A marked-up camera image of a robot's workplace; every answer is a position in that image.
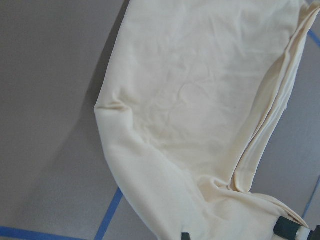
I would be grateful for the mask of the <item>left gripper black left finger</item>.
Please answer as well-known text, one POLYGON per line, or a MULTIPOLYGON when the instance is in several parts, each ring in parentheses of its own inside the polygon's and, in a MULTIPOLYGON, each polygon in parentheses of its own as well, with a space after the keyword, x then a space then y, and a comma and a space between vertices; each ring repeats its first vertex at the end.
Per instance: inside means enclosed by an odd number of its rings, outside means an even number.
POLYGON ((188 232, 181 233, 181 240, 191 240, 191 236, 188 232))

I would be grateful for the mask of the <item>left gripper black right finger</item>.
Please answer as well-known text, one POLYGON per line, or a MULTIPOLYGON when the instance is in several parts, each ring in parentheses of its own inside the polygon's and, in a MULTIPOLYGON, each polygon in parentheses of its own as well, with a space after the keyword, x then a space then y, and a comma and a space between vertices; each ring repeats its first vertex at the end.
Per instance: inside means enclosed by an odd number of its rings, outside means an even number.
POLYGON ((320 240, 320 226, 314 230, 280 216, 273 228, 273 233, 285 240, 320 240))

